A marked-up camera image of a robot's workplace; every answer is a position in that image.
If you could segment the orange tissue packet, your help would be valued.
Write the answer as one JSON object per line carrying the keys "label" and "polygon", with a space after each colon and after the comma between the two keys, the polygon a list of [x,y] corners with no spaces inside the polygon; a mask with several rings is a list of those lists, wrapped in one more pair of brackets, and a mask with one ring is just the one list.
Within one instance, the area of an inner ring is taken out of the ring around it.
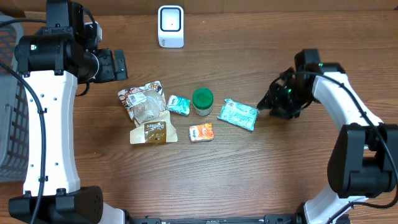
{"label": "orange tissue packet", "polygon": [[191,142],[212,141],[215,137],[212,123],[190,126],[189,137]]}

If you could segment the green lid white jar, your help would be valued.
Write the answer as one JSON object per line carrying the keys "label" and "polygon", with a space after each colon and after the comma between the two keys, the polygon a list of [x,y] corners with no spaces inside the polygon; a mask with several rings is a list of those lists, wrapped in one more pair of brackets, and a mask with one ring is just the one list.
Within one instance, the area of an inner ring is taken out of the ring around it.
{"label": "green lid white jar", "polygon": [[197,115],[207,116],[213,110],[214,96],[210,89],[196,89],[192,96],[193,109]]}

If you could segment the small teal tissue packet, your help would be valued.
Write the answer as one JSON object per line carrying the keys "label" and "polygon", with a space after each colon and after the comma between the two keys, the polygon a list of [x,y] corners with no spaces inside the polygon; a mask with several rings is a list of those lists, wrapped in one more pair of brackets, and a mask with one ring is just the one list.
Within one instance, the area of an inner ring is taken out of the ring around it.
{"label": "small teal tissue packet", "polygon": [[170,95],[166,109],[183,116],[188,116],[190,114],[190,100],[181,96]]}

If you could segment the mint green packet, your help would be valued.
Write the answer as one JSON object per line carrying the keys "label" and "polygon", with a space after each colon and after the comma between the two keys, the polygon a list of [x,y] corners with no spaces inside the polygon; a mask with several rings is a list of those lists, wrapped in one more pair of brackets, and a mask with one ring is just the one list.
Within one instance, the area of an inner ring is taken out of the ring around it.
{"label": "mint green packet", "polygon": [[231,98],[226,98],[224,102],[220,115],[217,116],[218,119],[248,131],[254,131],[255,123],[260,113],[259,110],[234,101]]}

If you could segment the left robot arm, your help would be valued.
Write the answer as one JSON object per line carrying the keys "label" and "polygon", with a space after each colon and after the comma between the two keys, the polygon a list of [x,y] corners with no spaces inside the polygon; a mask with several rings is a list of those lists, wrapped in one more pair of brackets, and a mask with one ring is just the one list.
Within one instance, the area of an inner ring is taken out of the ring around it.
{"label": "left robot arm", "polygon": [[46,25],[16,45],[12,75],[25,87],[29,163],[23,195],[9,214],[25,223],[129,223],[129,213],[103,200],[100,187],[84,187],[73,143],[73,107],[80,84],[127,78],[122,50],[99,49],[100,25],[77,2],[48,1]]}

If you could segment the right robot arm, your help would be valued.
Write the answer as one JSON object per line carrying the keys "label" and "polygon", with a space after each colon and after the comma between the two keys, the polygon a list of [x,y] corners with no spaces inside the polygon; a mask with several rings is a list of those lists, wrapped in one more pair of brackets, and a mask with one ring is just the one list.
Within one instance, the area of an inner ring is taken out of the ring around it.
{"label": "right robot arm", "polygon": [[298,118],[311,103],[324,106],[339,134],[327,166],[328,184],[294,214],[268,214],[264,223],[350,223],[349,210],[397,190],[397,125],[386,124],[361,101],[339,63],[323,63],[318,50],[303,49],[270,84],[259,110],[271,116]]}

